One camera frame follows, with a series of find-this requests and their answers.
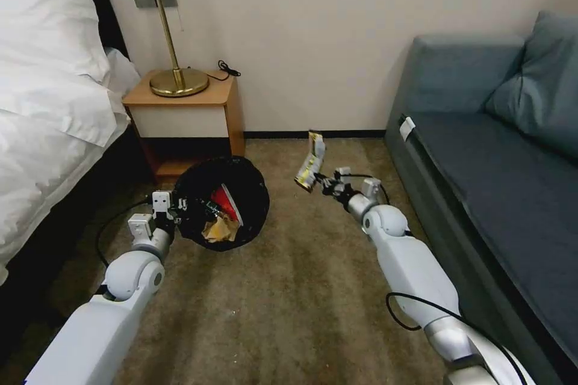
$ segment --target gray sofa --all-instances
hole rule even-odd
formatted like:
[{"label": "gray sofa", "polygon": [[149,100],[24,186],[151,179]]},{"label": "gray sofa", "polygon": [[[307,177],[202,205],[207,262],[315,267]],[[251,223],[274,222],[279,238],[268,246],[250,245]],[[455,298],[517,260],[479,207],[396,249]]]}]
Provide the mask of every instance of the gray sofa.
[{"label": "gray sofa", "polygon": [[538,384],[576,383],[578,165],[483,108],[523,50],[516,36],[416,38],[385,138],[462,313]]}]

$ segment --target white pillow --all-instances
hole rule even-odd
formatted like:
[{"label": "white pillow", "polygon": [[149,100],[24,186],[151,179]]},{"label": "white pillow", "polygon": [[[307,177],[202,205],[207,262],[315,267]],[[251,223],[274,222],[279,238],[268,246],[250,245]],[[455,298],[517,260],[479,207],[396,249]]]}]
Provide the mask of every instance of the white pillow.
[{"label": "white pillow", "polygon": [[101,82],[109,65],[92,0],[0,0],[0,60]]},{"label": "white pillow", "polygon": [[0,110],[101,147],[116,129],[109,91],[86,75],[0,60]]}]

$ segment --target bed frame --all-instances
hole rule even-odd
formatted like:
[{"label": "bed frame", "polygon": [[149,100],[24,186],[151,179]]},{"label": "bed frame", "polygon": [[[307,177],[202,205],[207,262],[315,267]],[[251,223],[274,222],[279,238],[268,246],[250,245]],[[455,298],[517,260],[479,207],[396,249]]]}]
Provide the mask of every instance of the bed frame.
[{"label": "bed frame", "polygon": [[[116,48],[128,56],[110,0],[94,2],[103,46]],[[8,263],[8,279],[0,286],[0,362],[5,361],[32,319],[41,318],[52,324],[66,320],[45,301],[51,283],[73,254],[97,208],[111,200],[119,188],[145,176],[146,164],[135,133],[129,127],[70,194],[51,209],[23,249]]]}]

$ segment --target trash bag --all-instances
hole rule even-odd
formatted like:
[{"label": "trash bag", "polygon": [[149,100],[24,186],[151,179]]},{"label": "trash bag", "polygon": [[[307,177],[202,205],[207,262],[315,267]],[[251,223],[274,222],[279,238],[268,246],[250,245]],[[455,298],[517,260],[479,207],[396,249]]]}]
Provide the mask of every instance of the trash bag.
[{"label": "trash bag", "polygon": [[[208,242],[202,232],[211,221],[205,202],[226,185],[243,219],[234,241]],[[228,251],[251,242],[259,234],[269,211],[269,192],[259,170],[246,158],[230,156],[210,159],[189,168],[179,177],[173,197],[187,199],[187,210],[179,213],[179,231],[184,238],[213,251]]]}]

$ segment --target power cord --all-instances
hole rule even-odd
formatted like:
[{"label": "power cord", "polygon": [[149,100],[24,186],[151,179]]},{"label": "power cord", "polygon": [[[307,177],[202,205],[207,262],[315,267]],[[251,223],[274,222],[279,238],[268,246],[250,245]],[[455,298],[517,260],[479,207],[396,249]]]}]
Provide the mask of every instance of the power cord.
[{"label": "power cord", "polygon": [[130,211],[131,209],[136,208],[137,206],[143,205],[145,203],[149,203],[151,201],[151,197],[149,195],[147,195],[143,200],[141,200],[140,202],[137,203],[133,203],[132,205],[130,205],[128,208],[123,209],[122,211],[118,212],[117,214],[114,214],[112,217],[110,217],[107,221],[105,221],[102,225],[101,228],[98,229],[98,232],[96,232],[96,237],[95,237],[95,249],[96,249],[96,255],[98,256],[98,258],[101,260],[102,264],[104,265],[105,268],[108,268],[108,260],[107,258],[104,256],[103,252],[101,251],[101,247],[100,247],[100,241],[101,241],[101,236],[102,233],[104,232],[104,230],[107,228],[107,226],[112,223],[116,218],[118,218],[119,216],[127,213],[128,211]]},{"label": "power cord", "polygon": [[223,60],[219,60],[217,62],[217,65],[219,67],[219,70],[227,73],[227,76],[225,78],[219,78],[219,77],[215,77],[213,75],[207,74],[209,77],[214,78],[215,80],[227,81],[230,76],[241,76],[241,73],[238,70],[230,68],[229,65],[227,65]]},{"label": "power cord", "polygon": [[454,313],[451,310],[448,310],[446,308],[443,308],[440,305],[437,305],[436,303],[433,303],[431,301],[425,300],[423,298],[417,297],[417,296],[413,296],[413,295],[409,295],[409,294],[404,294],[401,292],[390,292],[387,294],[387,296],[385,297],[385,306],[387,307],[387,311],[389,311],[391,317],[404,329],[408,330],[408,331],[417,331],[420,330],[421,327],[417,326],[417,327],[410,327],[406,324],[404,324],[401,320],[399,320],[399,318],[394,314],[393,310],[391,309],[391,298],[392,297],[400,297],[400,298],[407,298],[410,300],[414,300],[414,301],[418,301],[421,302],[422,304],[428,305],[430,307],[436,308],[439,311],[444,312],[445,314],[453,317],[454,319],[462,322],[464,325],[469,326],[470,328],[472,328],[475,332],[477,332],[478,334],[480,334],[481,336],[485,337],[486,339],[488,339],[488,341],[490,343],[492,343],[494,346],[496,346],[500,352],[502,352],[504,354],[504,356],[506,357],[506,359],[510,362],[510,364],[512,365],[512,367],[514,368],[514,370],[516,371],[516,374],[518,375],[518,378],[520,379],[520,384],[521,385],[527,385],[526,382],[526,378],[524,378],[524,375],[522,374],[522,371],[520,370],[520,367],[518,367],[518,364],[516,363],[516,361],[514,361],[514,358],[512,358],[512,356],[510,355],[510,353],[506,350],[506,348],[504,346],[502,346],[501,344],[499,344],[496,340],[494,340],[486,331],[484,331],[483,329],[481,329],[480,327],[474,325],[473,323],[471,323],[469,320],[463,318],[460,315],[457,315],[456,313]]}]

